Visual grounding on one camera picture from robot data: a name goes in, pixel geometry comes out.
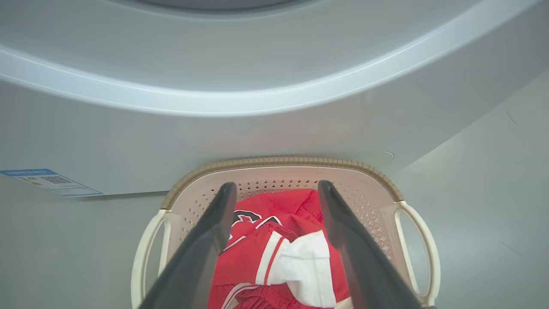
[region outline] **beige ribbed rim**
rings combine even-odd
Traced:
[[[385,176],[375,168],[371,167],[370,165],[366,165],[362,162],[318,157],[261,157],[220,161],[195,169],[194,171],[185,175],[185,177],[181,178],[172,187],[170,192],[168,192],[168,194],[164,198],[161,209],[170,210],[173,206],[173,202],[175,202],[175,199],[179,196],[179,194],[181,194],[181,192],[192,182],[205,175],[235,169],[280,166],[330,167],[356,170],[358,172],[367,174],[368,176],[377,180],[381,185],[383,185],[383,187],[389,192],[389,194],[391,194],[393,201],[400,202],[404,200],[402,193],[396,188],[395,184],[387,176]]]

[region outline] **clothing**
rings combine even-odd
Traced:
[[[327,242],[318,192],[262,194],[236,205],[208,309],[331,308],[350,296],[339,252]]]

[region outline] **white handle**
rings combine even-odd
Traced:
[[[167,220],[166,210],[161,209],[149,222],[145,232],[141,236],[135,258],[133,259],[132,279],[131,279],[131,300],[132,308],[139,308],[145,297],[145,273],[147,272],[147,261],[149,260],[150,249],[158,230],[164,226],[164,238],[162,241],[162,251],[160,253],[160,274],[166,266],[167,243],[170,238],[170,222]]]
[[[434,306],[435,299],[439,294],[440,289],[440,258],[439,251],[436,249],[435,240],[431,231],[423,221],[422,217],[417,213],[415,209],[409,206],[406,201],[399,202],[400,208],[395,213],[395,221],[397,223],[396,227],[399,232],[399,238],[402,245],[402,251],[406,260],[406,266],[408,268],[408,274],[410,275],[410,280],[412,282],[412,287],[418,294],[418,297],[423,301],[424,305]],[[406,248],[406,243],[404,241],[404,235],[402,233],[402,226],[400,225],[399,214],[400,211],[404,211],[410,219],[414,222],[414,225],[418,229],[421,237],[423,239],[423,245],[427,250],[427,262],[429,265],[429,286],[427,292],[424,295],[419,295],[419,289],[417,287],[416,277],[413,273],[412,264],[410,262],[410,257],[408,256],[408,250]]]

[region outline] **sticker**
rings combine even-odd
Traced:
[[[24,181],[60,196],[91,196],[102,194],[49,169],[0,170],[0,174]]]

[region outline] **gray floor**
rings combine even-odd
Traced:
[[[437,242],[440,309],[547,307],[548,101],[546,73],[393,175]],[[0,307],[130,308],[133,255],[162,198],[67,199],[0,175]]]

